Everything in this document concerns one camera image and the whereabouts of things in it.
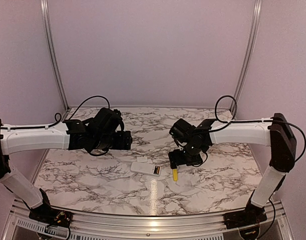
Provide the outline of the yellow handled screwdriver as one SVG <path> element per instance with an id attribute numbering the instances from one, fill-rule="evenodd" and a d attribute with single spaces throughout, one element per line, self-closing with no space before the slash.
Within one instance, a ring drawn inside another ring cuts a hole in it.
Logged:
<path id="1" fill-rule="evenodd" d="M 172 170 L 172 176 L 173 176 L 173 180 L 175 182 L 178 181 L 178 170 L 177 170 L 177 168 Z"/>

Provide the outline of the white battery cover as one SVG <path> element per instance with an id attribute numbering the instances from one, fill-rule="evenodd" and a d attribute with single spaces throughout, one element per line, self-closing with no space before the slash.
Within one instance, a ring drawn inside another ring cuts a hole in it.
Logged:
<path id="1" fill-rule="evenodd" d="M 137 157 L 137 162 L 139 162 L 139 163 L 147 163 L 148 159 L 145 156 L 140 156 L 140 157 Z"/>

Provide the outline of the white remote control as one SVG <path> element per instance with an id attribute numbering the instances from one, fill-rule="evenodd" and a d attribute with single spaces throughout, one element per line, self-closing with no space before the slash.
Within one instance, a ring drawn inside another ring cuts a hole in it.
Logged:
<path id="1" fill-rule="evenodd" d="M 149 176 L 158 177 L 160 175 L 154 175 L 154 167 L 158 165 L 154 165 L 151 163 L 141 163 L 141 162 L 133 162 L 130 167 L 130 171 L 133 173 L 144 174 Z"/>

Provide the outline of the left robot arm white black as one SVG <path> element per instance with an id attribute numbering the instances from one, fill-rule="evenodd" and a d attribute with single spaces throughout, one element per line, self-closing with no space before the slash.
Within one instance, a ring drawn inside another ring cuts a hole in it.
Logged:
<path id="1" fill-rule="evenodd" d="M 50 125 L 9 125 L 0 119 L 0 183 L 26 202 L 32 215 L 46 223 L 56 218 L 47 194 L 33 186 L 14 165 L 10 155 L 33 150 L 85 150 L 89 155 L 101 150 L 129 150 L 130 131 L 124 130 L 120 111 L 101 108 L 86 120 L 57 120 Z"/>

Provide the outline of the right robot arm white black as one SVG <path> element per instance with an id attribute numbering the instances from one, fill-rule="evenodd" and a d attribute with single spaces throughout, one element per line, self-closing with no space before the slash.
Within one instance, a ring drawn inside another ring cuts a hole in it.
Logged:
<path id="1" fill-rule="evenodd" d="M 169 152 L 173 176 L 177 176 L 180 165 L 198 166 L 203 163 L 201 153 L 216 144 L 238 143 L 269 146 L 271 159 L 258 187 L 252 193 L 240 219 L 251 224 L 260 216 L 271 195 L 278 190 L 286 174 L 295 165 L 296 138 L 283 114 L 275 113 L 272 118 L 259 120 L 220 122 L 205 119 L 194 126 L 179 119 L 169 131 L 176 143 L 183 148 Z"/>

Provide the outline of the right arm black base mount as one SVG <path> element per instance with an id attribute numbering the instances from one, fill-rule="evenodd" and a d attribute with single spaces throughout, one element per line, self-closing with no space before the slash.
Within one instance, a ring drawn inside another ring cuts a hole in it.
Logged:
<path id="1" fill-rule="evenodd" d="M 224 224 L 227 229 L 245 227 L 255 225 L 267 220 L 265 211 L 256 213 L 255 211 L 239 210 L 224 214 Z"/>

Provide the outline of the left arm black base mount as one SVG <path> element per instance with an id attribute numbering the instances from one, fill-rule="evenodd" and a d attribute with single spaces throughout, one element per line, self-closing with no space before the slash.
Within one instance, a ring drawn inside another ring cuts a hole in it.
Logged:
<path id="1" fill-rule="evenodd" d="M 59 209 L 47 209 L 47 210 L 37 210 L 33 209 L 30 211 L 29 218 L 46 223 L 50 226 L 59 226 L 67 228 L 71 224 L 73 213 L 66 210 Z"/>

